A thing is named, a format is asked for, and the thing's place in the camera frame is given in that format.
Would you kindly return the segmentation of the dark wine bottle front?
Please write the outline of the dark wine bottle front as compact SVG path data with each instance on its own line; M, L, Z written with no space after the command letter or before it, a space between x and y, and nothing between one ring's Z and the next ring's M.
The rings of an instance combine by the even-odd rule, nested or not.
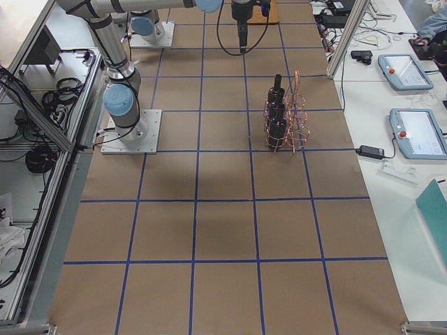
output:
M284 111L278 110L274 117L268 122L268 146L272 150L278 150L282 146L287 122L284 118Z

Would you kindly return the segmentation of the dark wine bottle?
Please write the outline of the dark wine bottle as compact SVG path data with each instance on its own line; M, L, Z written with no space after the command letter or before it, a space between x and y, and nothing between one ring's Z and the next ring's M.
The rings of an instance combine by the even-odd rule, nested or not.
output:
M268 91L268 103L281 104L284 98L285 90L281 87L282 76L276 74L273 87Z
M284 111L278 110L274 117L268 122L268 146L272 150L278 150L282 146L287 122L284 118Z

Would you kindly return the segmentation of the dark wine bottle back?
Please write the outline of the dark wine bottle back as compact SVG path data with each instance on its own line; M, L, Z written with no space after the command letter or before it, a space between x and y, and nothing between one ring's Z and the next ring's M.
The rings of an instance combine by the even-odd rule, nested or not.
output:
M281 87L282 76L276 74L273 87L268 91L268 103L281 104L284 98L285 90Z

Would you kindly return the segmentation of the far teach pendant tablet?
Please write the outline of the far teach pendant tablet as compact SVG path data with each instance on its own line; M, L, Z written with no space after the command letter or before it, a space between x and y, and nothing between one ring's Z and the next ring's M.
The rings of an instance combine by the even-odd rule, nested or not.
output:
M427 91L434 88L411 54L380 54L377 60L385 78L397 91Z

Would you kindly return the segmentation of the teach pendant tablet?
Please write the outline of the teach pendant tablet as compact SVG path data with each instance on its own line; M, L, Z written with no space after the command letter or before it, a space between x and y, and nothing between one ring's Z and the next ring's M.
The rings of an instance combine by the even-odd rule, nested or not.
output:
M385 78L397 91L427 91L434 88L411 54L380 54L377 60Z
M408 159L446 160L446 141L430 109L393 108L390 125Z

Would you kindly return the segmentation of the black power adapter brick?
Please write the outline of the black power adapter brick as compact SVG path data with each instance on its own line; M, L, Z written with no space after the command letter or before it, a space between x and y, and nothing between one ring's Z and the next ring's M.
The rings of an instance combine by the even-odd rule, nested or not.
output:
M385 158L384 150L378 147L371 147L367 145L360 145L356 149L356 153L359 156L382 160Z

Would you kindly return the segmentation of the near teach pendant tablet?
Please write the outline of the near teach pendant tablet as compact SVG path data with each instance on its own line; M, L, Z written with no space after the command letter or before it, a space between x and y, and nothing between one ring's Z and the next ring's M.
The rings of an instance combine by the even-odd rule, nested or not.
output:
M446 141L430 109L393 108L390 125L408 159L446 160Z

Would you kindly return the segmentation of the teal folder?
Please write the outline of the teal folder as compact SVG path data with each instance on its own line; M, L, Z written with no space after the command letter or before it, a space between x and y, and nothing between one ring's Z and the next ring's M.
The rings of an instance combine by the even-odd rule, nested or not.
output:
M446 179L433 179L416 199L416 205L446 264Z

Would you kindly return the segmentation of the aluminium frame post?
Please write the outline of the aluminium frame post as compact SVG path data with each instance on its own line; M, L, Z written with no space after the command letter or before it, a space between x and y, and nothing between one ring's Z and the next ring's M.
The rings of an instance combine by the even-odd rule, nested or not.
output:
M368 0L358 0L354 3L351 14L349 15L345 24L342 36L337 44L337 48L335 49L335 52L328 64L328 68L326 70L326 76L328 79L333 80L335 78L335 74L344 60L352 37L362 21L368 3Z

